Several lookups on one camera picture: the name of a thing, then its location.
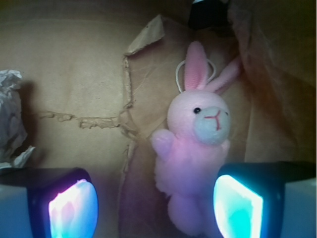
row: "black object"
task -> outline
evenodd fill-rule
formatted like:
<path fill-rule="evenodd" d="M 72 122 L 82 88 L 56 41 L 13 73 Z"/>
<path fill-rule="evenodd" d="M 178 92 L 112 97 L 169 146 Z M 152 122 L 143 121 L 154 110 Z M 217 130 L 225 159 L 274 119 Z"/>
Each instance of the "black object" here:
<path fill-rule="evenodd" d="M 316 177 L 316 164 L 309 162 L 232 163 L 218 173 L 230 175 L 263 197 L 261 237 L 278 238 L 281 234 L 285 184 Z"/>
<path fill-rule="evenodd" d="M 89 174 L 80 168 L 0 170 L 0 184 L 27 188 L 34 238 L 51 237 L 48 204 L 58 193 L 64 192 L 80 179 L 91 182 Z"/>
<path fill-rule="evenodd" d="M 228 26 L 228 3 L 220 0 L 202 0 L 192 4 L 188 26 L 194 30 Z"/>

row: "bunny head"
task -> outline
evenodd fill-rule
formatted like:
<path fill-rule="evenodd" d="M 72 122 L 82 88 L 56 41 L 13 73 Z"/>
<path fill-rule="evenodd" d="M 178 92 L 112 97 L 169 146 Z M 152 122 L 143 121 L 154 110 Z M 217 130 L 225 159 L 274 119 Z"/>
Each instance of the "bunny head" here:
<path fill-rule="evenodd" d="M 234 59 L 208 83 L 209 67 L 203 46 L 193 42 L 185 62 L 185 91 L 171 103 L 167 123 L 177 137 L 194 139 L 205 145 L 219 145 L 230 131 L 230 112 L 216 93 L 241 72 L 240 58 Z"/>

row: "blue light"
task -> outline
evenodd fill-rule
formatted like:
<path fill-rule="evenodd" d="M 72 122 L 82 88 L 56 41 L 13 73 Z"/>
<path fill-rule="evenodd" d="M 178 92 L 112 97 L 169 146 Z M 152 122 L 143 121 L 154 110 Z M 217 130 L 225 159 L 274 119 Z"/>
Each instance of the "blue light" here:
<path fill-rule="evenodd" d="M 213 192 L 214 213 L 225 238 L 259 238 L 263 198 L 229 175 L 220 176 Z"/>
<path fill-rule="evenodd" d="M 98 199 L 94 186 L 78 181 L 49 202 L 52 238 L 91 238 L 98 219 Z"/>

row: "stuffed toy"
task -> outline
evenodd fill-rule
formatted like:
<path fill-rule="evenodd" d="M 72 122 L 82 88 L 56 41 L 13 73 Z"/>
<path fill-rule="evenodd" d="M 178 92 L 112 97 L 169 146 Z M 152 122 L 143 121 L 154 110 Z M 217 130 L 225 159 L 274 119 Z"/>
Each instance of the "stuffed toy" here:
<path fill-rule="evenodd" d="M 158 130 L 151 138 L 158 155 L 156 186 L 170 197 L 171 221 L 190 236 L 221 236 L 212 196 L 217 172 L 230 147 L 230 112 L 216 93 L 236 79 L 241 70 L 241 59 L 237 57 L 208 83 L 204 48 L 192 42 L 185 60 L 185 91 L 168 109 L 169 130 Z"/>

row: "white paper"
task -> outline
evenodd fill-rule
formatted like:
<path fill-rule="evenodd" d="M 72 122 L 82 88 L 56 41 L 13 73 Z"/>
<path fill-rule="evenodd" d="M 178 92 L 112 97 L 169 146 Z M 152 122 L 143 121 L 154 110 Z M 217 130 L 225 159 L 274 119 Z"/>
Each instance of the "white paper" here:
<path fill-rule="evenodd" d="M 0 71 L 0 169 L 23 167 L 34 150 L 30 146 L 21 155 L 12 158 L 27 136 L 21 119 L 20 96 L 15 91 L 19 89 L 20 80 L 19 71 Z"/>

